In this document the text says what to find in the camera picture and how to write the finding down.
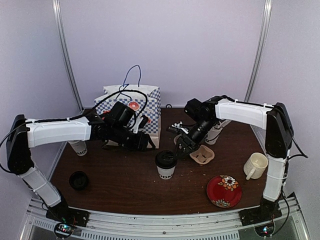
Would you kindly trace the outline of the black plastic cup lid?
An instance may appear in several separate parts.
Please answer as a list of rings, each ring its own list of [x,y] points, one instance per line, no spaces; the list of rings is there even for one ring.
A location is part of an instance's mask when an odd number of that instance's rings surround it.
[[[155,164],[162,169],[171,169],[177,165],[178,160],[174,158],[172,151],[163,150],[156,154]]]

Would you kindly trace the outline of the white paper coffee cup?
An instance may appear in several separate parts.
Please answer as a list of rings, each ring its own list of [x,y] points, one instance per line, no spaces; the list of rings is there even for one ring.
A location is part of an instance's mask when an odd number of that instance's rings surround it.
[[[176,165],[156,165],[158,175],[163,180],[169,180],[172,178],[175,172]]]

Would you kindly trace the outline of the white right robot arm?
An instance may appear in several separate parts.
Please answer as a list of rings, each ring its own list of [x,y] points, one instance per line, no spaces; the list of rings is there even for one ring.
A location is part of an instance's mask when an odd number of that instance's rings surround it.
[[[184,112],[193,119],[191,127],[173,123],[168,130],[179,138],[173,155],[176,159],[198,150],[209,131],[220,122],[232,121],[251,126],[268,160],[262,206],[256,210],[259,220],[268,220],[275,212],[288,177],[289,158],[294,141],[294,130],[283,103],[258,104],[242,102],[226,95],[216,95],[206,101],[189,100]]]

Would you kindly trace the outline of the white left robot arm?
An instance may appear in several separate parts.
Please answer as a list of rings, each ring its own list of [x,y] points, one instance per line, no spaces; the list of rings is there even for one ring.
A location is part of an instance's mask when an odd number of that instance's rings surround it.
[[[3,171],[14,174],[25,181],[37,195],[52,208],[52,213],[61,222],[72,218],[72,211],[66,207],[62,194],[50,183],[36,166],[31,157],[31,149],[63,143],[84,144],[87,141],[112,141],[132,151],[147,151],[156,148],[149,134],[140,130],[146,117],[138,120],[133,128],[127,127],[121,118],[107,114],[100,117],[88,114],[71,118],[26,119],[17,115],[9,133],[2,139],[6,144],[6,164]]]

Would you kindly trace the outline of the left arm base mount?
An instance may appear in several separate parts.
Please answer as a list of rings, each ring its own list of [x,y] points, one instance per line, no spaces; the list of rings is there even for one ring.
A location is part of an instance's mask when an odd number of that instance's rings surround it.
[[[90,213],[86,210],[80,210],[69,207],[67,201],[62,198],[61,202],[53,207],[48,207],[45,217],[58,222],[77,227],[86,227]]]

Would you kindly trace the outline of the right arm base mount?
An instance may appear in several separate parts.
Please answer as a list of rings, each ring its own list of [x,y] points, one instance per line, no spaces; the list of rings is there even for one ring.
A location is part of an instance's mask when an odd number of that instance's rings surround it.
[[[254,225],[282,216],[279,206],[279,199],[270,201],[263,196],[260,198],[259,206],[245,208],[239,211],[239,218],[242,226]]]

